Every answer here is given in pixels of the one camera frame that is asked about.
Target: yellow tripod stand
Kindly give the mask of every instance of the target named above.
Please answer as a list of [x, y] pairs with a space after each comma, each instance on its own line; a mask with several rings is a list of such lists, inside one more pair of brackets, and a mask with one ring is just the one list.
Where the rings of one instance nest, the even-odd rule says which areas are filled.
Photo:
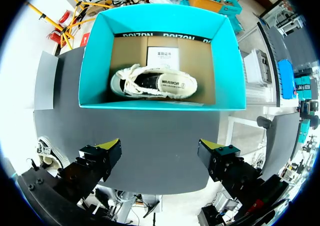
[[29, 2], [26, 3], [31, 9], [33, 9], [35, 12], [37, 12], [39, 15], [41, 15], [40, 18], [45, 19], [46, 21], [48, 21], [50, 24], [52, 24], [54, 27], [56, 27], [57, 29], [59, 29], [61, 31], [60, 46], [62, 48], [63, 42], [65, 41], [66, 44], [68, 45], [68, 47], [70, 48], [70, 50], [72, 50], [72, 47], [70, 45], [68, 38], [74, 39], [74, 37], [71, 35], [72, 28], [75, 26], [81, 25], [83, 23], [91, 22], [91, 21], [95, 20], [95, 18], [92, 18], [92, 19], [88, 19], [88, 20], [73, 24], [73, 22], [75, 21], [75, 18], [76, 18], [76, 12], [77, 12], [78, 7], [81, 9], [80, 13], [83, 12], [84, 10], [86, 10], [89, 6], [99, 6], [99, 7], [112, 8], [111, 6], [102, 5], [102, 4], [98, 4], [98, 3], [79, 2], [78, 0], [74, 0], [74, 1], [76, 2], [76, 6], [75, 6], [75, 9], [74, 9], [74, 12], [72, 15], [72, 20], [71, 20], [69, 26], [67, 26], [65, 28], [62, 28], [59, 24], [55, 23], [53, 20], [51, 20], [49, 17], [47, 17], [45, 14], [43, 14], [41, 11], [39, 11], [36, 7], [34, 7]]

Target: gray table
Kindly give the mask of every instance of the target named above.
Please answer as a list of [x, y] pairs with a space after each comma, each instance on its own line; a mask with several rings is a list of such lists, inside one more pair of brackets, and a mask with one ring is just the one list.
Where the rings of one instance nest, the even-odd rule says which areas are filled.
[[204, 188], [208, 171], [198, 140], [217, 141], [219, 112], [84, 109], [78, 86], [84, 48], [59, 56], [54, 109], [34, 112], [37, 136], [46, 136], [70, 161], [86, 144], [120, 138], [122, 157], [103, 185], [145, 194]]

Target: paper card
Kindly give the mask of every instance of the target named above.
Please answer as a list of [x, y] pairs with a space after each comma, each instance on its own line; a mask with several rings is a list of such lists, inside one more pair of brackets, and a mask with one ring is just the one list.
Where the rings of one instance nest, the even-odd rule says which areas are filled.
[[148, 47], [147, 66], [169, 67], [179, 70], [179, 48], [172, 47]]

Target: sneaker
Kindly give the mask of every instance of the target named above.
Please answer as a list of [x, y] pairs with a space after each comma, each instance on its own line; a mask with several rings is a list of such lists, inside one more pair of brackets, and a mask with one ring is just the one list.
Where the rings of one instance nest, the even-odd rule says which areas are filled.
[[196, 92], [197, 81], [185, 72], [134, 64], [130, 68], [117, 71], [110, 86], [119, 96], [183, 99]]

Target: cardboard insert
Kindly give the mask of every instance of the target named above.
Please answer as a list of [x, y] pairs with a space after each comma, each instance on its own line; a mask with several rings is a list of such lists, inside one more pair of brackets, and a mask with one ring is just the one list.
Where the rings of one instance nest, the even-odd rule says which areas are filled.
[[[112, 76], [123, 68], [135, 63], [147, 65], [148, 47], [174, 47], [179, 50], [179, 68], [197, 81], [197, 91], [180, 101], [201, 104], [215, 104], [215, 75], [210, 43], [172, 37], [123, 37], [113, 42], [108, 85]], [[115, 95], [110, 87], [107, 91], [109, 102], [129, 100]]]

